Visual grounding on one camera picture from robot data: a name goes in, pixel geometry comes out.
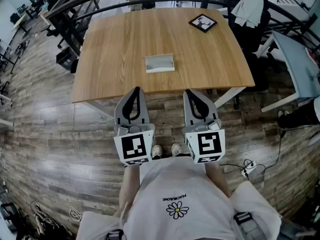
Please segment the daisy graphic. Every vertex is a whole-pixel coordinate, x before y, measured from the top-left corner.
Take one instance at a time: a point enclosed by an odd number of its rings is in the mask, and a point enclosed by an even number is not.
[[[173,216],[175,220],[179,217],[182,218],[184,215],[187,214],[189,207],[181,207],[182,202],[179,201],[178,203],[173,202],[172,204],[168,205],[166,211],[169,213],[170,216]]]

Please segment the forearm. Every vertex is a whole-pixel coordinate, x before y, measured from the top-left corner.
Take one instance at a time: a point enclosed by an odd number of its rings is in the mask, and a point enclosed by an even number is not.
[[[205,173],[228,198],[231,196],[227,180],[217,162],[207,162],[205,164]]]
[[[127,202],[133,202],[140,187],[140,166],[132,165],[124,169],[119,194],[119,207],[123,209]]]

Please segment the picture frame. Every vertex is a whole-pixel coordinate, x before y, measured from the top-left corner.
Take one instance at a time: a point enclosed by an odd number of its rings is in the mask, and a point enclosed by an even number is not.
[[[217,23],[218,22],[216,22],[214,19],[204,15],[203,13],[189,21],[190,25],[204,33],[208,32]]]

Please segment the white towel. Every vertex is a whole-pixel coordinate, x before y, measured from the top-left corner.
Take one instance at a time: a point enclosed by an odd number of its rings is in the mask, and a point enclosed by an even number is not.
[[[260,23],[263,8],[264,0],[240,0],[231,13],[236,16],[235,23],[255,28]]]

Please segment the blue table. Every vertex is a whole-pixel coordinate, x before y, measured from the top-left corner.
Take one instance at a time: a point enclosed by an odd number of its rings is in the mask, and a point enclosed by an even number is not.
[[[257,53],[259,58],[275,42],[283,53],[285,64],[291,75],[295,93],[261,109],[261,112],[278,108],[300,98],[315,98],[320,95],[317,79],[319,68],[307,56],[305,46],[281,33],[272,31],[271,36]]]

